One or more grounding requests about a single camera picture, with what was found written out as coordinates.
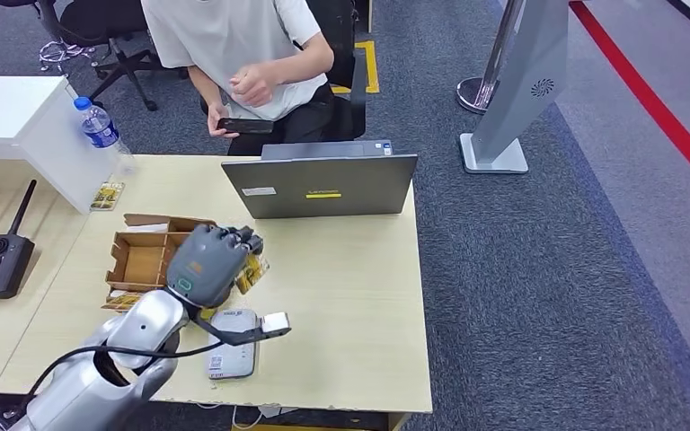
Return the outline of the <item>person's left hand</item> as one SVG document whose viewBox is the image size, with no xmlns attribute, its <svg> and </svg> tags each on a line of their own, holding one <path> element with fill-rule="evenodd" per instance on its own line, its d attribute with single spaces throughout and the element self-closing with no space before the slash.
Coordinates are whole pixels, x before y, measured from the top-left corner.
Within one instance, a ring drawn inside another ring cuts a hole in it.
<svg viewBox="0 0 690 431">
<path fill-rule="evenodd" d="M 271 101 L 278 84 L 272 62 L 243 66 L 230 79 L 231 97 L 243 105 L 260 107 Z"/>
</svg>

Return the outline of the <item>person's right hand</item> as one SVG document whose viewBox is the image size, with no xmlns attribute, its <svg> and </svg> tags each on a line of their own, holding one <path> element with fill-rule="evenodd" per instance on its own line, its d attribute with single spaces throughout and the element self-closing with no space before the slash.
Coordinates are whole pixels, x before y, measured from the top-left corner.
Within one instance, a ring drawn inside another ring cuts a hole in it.
<svg viewBox="0 0 690 431">
<path fill-rule="evenodd" d="M 212 137 L 233 139 L 239 137 L 238 133 L 230 133 L 225 128 L 220 128 L 218 123 L 221 118 L 228 115 L 228 109 L 221 102 L 212 102 L 207 107 L 208 133 Z"/>
</svg>

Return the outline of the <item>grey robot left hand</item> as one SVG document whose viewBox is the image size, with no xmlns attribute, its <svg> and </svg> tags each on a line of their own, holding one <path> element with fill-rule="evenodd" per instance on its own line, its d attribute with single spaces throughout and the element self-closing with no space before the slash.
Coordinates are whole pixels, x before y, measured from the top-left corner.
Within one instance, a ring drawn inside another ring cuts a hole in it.
<svg viewBox="0 0 690 431">
<path fill-rule="evenodd" d="M 199 224 L 168 264 L 167 289 L 196 307 L 218 307 L 230 295 L 247 257 L 261 254 L 263 247 L 263 239 L 248 226 Z"/>
</svg>

